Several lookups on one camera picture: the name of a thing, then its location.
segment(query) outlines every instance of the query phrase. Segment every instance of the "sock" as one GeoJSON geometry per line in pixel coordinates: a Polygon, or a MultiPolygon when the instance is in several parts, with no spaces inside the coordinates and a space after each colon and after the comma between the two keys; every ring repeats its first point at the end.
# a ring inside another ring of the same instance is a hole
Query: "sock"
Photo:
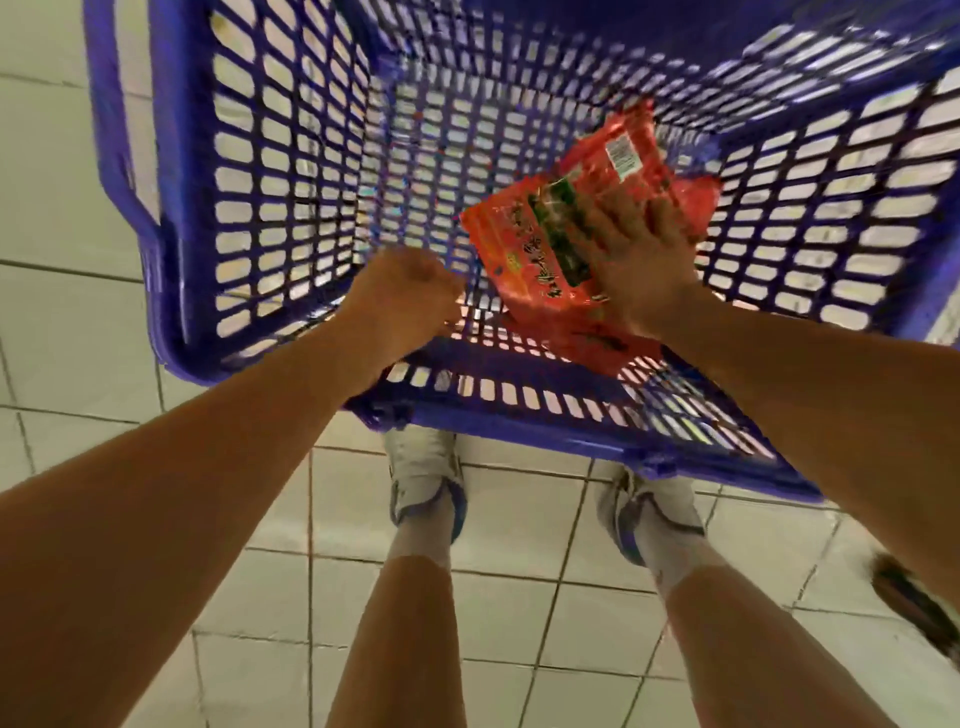
{"type": "Polygon", "coordinates": [[[387,559],[426,556],[441,569],[450,570],[450,536],[455,516],[453,498],[443,487],[437,500],[403,518],[396,528],[387,559]]]}
{"type": "Polygon", "coordinates": [[[697,569],[727,565],[706,537],[671,528],[656,508],[643,509],[634,535],[663,601],[697,569]]]}

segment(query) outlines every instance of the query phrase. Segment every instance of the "snack package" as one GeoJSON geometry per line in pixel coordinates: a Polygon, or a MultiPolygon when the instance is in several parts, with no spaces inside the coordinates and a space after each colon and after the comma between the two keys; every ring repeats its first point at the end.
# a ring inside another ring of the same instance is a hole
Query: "snack package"
{"type": "Polygon", "coordinates": [[[658,342],[613,318],[567,231],[583,221],[577,193],[622,185],[638,201],[670,196],[684,212],[692,245],[706,231],[720,185],[714,178],[678,182],[662,161],[653,105],[644,100],[579,139],[553,174],[520,180],[465,210],[461,223],[509,310],[500,323],[607,376],[638,356],[659,360],[658,342]]]}

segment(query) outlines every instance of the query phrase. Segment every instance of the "sneaker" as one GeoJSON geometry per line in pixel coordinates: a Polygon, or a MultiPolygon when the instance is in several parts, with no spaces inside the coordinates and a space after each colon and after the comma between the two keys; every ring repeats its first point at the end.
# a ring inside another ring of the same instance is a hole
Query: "sneaker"
{"type": "Polygon", "coordinates": [[[636,525],[644,508],[653,508],[667,527],[705,536],[704,524],[693,507],[689,478],[644,480],[627,469],[605,485],[597,499],[597,517],[626,559],[646,566],[636,543],[636,525]]]}
{"type": "Polygon", "coordinates": [[[407,425],[383,435],[390,461],[390,520],[400,525],[413,513],[428,510],[444,492],[453,501],[453,543],[467,518],[467,491],[457,458],[456,435],[429,427],[407,425]]]}

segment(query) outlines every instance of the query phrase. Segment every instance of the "shopping basket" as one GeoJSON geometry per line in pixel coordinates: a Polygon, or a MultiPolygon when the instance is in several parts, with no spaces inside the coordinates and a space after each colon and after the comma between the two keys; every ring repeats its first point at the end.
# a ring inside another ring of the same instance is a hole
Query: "shopping basket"
{"type": "Polygon", "coordinates": [[[604,377],[499,328],[457,216],[651,93],[668,161],[725,183],[697,257],[717,295],[923,338],[960,278],[956,11],[519,5],[154,0],[155,220],[132,188],[112,2],[86,0],[101,180],[139,237],[157,356],[223,379],[333,315],[371,250],[422,247],[468,278],[464,332],[351,400],[368,425],[818,499],[677,357],[604,377]]]}

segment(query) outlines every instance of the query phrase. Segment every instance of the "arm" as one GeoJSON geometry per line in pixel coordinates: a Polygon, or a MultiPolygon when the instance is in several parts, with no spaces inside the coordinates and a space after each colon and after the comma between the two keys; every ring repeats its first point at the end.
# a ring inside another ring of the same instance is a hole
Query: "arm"
{"type": "Polygon", "coordinates": [[[737,308],[697,280],[675,212],[619,194],[580,240],[628,325],[722,387],[798,471],[960,605],[960,353],[737,308]]]}
{"type": "Polygon", "coordinates": [[[123,722],[333,414],[462,290],[432,255],[380,254],[328,323],[0,495],[0,723],[123,722]]]}

